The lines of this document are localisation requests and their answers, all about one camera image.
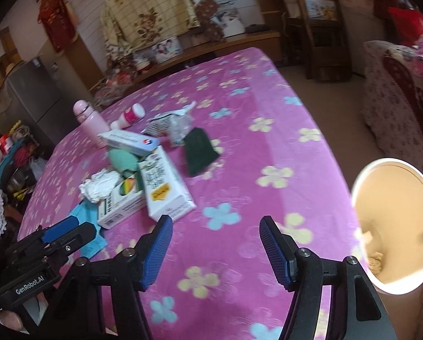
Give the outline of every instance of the pillow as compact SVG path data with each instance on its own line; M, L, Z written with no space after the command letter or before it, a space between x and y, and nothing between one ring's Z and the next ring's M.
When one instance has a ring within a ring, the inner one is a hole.
M388 11L396 26L401 44L413 46L423 34L423 14L417 10L403 10L398 7L389 7Z

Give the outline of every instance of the crumpled tissue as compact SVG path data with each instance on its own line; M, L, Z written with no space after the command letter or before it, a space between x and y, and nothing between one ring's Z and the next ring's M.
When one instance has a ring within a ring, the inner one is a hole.
M103 169L84 181L79 190L90 202L98 203L112 192L119 180L120 174L117 171Z

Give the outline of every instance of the blue gripper pad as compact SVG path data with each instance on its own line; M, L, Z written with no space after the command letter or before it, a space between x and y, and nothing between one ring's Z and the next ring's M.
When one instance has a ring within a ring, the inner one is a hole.
M79 221L77 217L69 216L65 220L62 220L47 229L41 240L44 243L52 243L54 240L60 238L64 234L67 234L69 231L77 228L78 226Z
M142 266L140 285L145 291L156 281L162 261L171 242L174 230L170 216L163 215L150 234L141 236L136 244L138 259Z
M259 233L274 276L278 283L287 289L290 284L296 281L298 273L294 250L289 246L271 216L262 218L259 225Z

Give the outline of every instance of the wooden shelf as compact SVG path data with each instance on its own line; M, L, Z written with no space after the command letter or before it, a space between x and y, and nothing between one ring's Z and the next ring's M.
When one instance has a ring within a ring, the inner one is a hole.
M205 55L206 53L215 52L218 50L226 49L232 46L237 46L245 43L266 40L270 38L281 37L279 32L276 31L265 31L261 33L251 34L238 34L236 36L225 38L220 42L207 42L202 45L187 48L182 54L175 56L161 64L155 65L148 72L136 77L134 84L140 83L141 81L150 78L151 76L158 74L159 72L169 69L174 65L181 64L182 62L197 58L198 56Z

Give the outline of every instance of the bed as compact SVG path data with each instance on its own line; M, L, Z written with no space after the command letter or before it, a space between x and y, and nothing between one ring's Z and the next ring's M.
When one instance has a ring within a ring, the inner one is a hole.
M147 119L192 101L194 125L205 129L220 157L190 178L181 147L166 147L197 209L174 223L158 279L141 294L153 337L278 339L292 294L274 278L259 221L271 215L283 233L323 258L361 258L347 186L308 111L255 48L159 80L102 114L113 121L139 102ZM146 119L130 130L142 130ZM80 201L78 185L108 164L105 150L94 149L80 129L65 137L36 187L19 238L67 217ZM92 260L134 246L153 226L143 209L104 231L108 246ZM103 307L106 325L115 329L109 290L103 290ZM317 339L325 336L328 307L325 288Z

